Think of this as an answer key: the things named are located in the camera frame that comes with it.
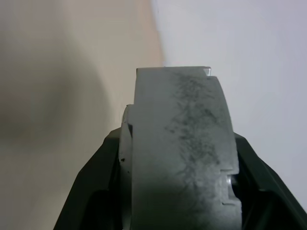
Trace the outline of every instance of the beige wall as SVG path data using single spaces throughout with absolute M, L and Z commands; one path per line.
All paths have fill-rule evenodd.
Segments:
M 0 229 L 49 230 L 162 55 L 149 1 L 0 3 Z

